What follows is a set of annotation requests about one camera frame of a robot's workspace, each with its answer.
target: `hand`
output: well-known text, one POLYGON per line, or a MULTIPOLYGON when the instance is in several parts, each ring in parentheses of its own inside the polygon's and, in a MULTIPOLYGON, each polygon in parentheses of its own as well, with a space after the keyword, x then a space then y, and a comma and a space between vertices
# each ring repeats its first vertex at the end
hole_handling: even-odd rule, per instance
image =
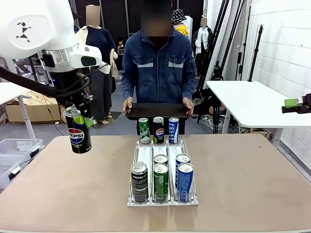
POLYGON ((133 97, 127 98, 123 104, 123 109, 122 109, 123 113, 125 113, 125 114, 130 113, 131 108, 133 107, 132 104, 133 104, 133 97))
POLYGON ((187 111, 186 114, 189 116, 192 116, 193 110, 194 110, 194 104, 193 104, 192 100, 190 100, 188 98, 184 98, 183 103, 184 103, 185 107, 187 107, 189 109, 189 111, 187 111))

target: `yellow clothing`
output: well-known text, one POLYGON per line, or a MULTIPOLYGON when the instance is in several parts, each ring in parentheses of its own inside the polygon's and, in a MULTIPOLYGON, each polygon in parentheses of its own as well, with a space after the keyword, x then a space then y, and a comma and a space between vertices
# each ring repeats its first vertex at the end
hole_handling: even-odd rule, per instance
POLYGON ((180 33, 184 34, 185 36, 189 36, 189 32, 187 30, 187 26, 186 25, 180 25, 179 27, 175 28, 177 31, 179 31, 180 33))

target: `can lid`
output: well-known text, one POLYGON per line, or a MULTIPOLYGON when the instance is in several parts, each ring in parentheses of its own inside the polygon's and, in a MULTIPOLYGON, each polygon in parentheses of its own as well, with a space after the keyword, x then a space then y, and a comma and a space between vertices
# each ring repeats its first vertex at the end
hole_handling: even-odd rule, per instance
POLYGON ((176 156, 176 160, 179 161, 179 162, 182 162, 182 163, 189 162, 190 161, 190 156, 187 155, 187 154, 178 154, 176 156))
POLYGON ((133 163, 131 166, 132 172, 144 172, 147 169, 147 165, 143 162, 133 163))
POLYGON ((163 121, 164 121, 163 117, 157 116, 157 117, 154 118, 154 122, 155 123, 160 123, 160 122, 163 122, 163 121))
POLYGON ((154 172, 164 174, 169 171, 169 167, 166 164, 156 164, 154 172))
POLYGON ((140 118, 138 121, 139 122, 148 122, 148 119, 147 118, 140 118))
POLYGON ((169 158, 165 154, 158 154, 155 156, 154 160, 158 163, 164 163, 169 160, 169 158))
POLYGON ((184 173, 190 173, 193 171, 193 165, 190 163, 181 163, 178 166, 178 170, 184 173))
POLYGON ((178 118, 172 117, 169 119, 170 122, 179 122, 178 118))
POLYGON ((81 115, 81 112, 75 106, 71 106, 65 110, 65 116, 80 117, 82 115, 81 115))

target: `black tray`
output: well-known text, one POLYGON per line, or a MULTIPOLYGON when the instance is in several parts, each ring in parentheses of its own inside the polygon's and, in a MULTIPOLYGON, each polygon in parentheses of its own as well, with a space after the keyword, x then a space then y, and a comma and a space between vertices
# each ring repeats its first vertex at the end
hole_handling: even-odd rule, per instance
POLYGON ((186 115, 188 109, 183 104, 171 103, 133 103, 131 112, 125 116, 129 120, 139 120, 142 117, 176 117, 179 119, 188 119, 186 115))

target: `aluminum can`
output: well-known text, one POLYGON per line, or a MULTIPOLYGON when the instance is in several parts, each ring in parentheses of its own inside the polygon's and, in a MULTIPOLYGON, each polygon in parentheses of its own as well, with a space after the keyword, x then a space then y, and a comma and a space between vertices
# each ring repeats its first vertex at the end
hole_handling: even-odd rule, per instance
POLYGON ((143 204, 148 200, 148 168, 143 162, 131 166, 132 190, 135 203, 143 204))
POLYGON ((72 151, 77 154, 88 152, 92 148, 91 136, 80 111, 72 106, 66 109, 65 116, 72 151))
POLYGON ((172 117, 169 119, 169 143, 176 144, 179 141, 179 119, 172 117))
POLYGON ((149 130, 149 122, 147 118, 141 118, 138 120, 139 123, 139 133, 140 133, 140 141, 143 144, 150 143, 150 130, 149 130))
POLYGON ((178 184, 178 166, 181 163, 190 163, 190 156, 187 154, 178 154, 176 156, 176 172, 175 172, 175 187, 176 188, 178 184))
POLYGON ((166 164, 154 166, 155 202, 166 203, 169 195, 169 167, 166 164))
POLYGON ((154 143, 164 143, 164 118, 160 116, 154 118, 154 143))
POLYGON ((158 154, 154 157, 154 164, 169 164, 169 158, 165 154, 158 154))
POLYGON ((178 166, 178 194, 179 202, 189 202, 192 197, 193 165, 181 163, 178 166))

